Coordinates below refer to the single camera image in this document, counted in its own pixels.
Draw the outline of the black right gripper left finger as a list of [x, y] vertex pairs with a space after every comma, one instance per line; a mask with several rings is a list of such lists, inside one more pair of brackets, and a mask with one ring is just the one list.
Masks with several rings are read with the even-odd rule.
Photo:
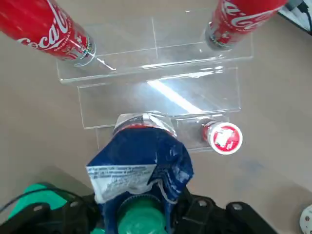
[[28, 204], [0, 225], [2, 234], [103, 234], [105, 225], [93, 196], [52, 209], [47, 202]]

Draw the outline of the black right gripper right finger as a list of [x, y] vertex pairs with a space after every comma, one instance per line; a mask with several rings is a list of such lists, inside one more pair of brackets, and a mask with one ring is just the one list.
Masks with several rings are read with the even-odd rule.
[[277, 234], [249, 204], [219, 207], [209, 197], [185, 189], [171, 212], [172, 234]]

